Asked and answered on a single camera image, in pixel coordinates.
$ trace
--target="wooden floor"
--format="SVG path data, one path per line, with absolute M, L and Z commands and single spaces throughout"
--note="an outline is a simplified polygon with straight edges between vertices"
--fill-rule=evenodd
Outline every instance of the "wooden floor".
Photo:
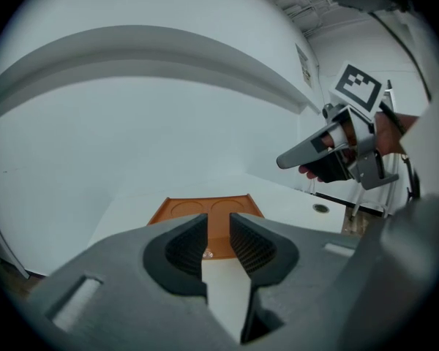
M 343 222 L 342 227 L 343 234 L 363 235 L 369 222 L 373 219 L 380 218 L 359 211 L 354 220 L 350 221 L 352 210 L 352 208 L 346 208 L 345 221 Z M 44 279 L 43 276 L 38 276 L 36 274 L 32 274 L 29 279 L 25 279 L 13 265 L 0 259 L 0 283 L 2 287 L 12 295 L 17 295 L 22 299 L 26 299 L 33 287 L 39 284 L 42 279 Z

